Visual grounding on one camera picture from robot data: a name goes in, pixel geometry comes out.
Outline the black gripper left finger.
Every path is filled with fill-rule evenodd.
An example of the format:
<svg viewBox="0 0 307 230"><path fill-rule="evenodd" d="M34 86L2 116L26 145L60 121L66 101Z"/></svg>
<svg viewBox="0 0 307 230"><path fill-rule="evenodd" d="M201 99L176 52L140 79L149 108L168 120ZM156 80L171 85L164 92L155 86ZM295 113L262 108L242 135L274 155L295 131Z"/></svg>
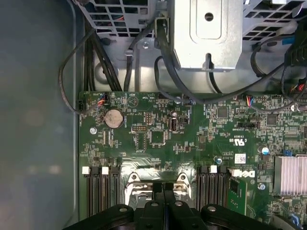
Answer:
<svg viewBox="0 0 307 230"><path fill-rule="evenodd" d="M165 202L163 184L153 184L153 200L143 208L133 209L124 204L114 205L81 220L67 230L161 230L164 225Z"/></svg>

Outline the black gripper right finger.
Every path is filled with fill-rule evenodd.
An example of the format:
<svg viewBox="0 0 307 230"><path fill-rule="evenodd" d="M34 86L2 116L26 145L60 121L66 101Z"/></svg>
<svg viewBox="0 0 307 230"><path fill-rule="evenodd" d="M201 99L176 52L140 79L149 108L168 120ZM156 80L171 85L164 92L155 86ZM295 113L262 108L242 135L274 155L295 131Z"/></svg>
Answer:
<svg viewBox="0 0 307 230"><path fill-rule="evenodd" d="M171 230L281 230L282 222L272 216L263 223L218 205L206 205L201 211L176 200L174 184L163 184L166 216Z"/></svg>

